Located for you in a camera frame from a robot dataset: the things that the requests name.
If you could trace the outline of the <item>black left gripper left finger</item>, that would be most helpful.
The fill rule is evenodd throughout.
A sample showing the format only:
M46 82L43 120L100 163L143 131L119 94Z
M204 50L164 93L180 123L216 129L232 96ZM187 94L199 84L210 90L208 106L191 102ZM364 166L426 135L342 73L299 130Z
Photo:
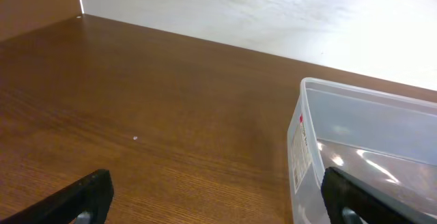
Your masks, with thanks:
M1 222L103 224L113 196L110 171L98 169Z

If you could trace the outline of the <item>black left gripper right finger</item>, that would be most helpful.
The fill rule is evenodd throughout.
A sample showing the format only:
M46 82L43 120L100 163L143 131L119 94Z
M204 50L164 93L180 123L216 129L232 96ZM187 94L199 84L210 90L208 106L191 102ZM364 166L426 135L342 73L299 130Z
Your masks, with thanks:
M324 172L324 205L332 224L436 224L436 219L336 168Z

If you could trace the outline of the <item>clear plastic container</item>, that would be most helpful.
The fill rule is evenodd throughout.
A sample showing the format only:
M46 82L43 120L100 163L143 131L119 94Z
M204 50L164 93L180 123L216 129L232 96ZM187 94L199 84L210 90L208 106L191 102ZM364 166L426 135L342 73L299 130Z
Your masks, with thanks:
M436 219L436 105L305 78L287 131L295 223L328 223L322 181L336 167Z

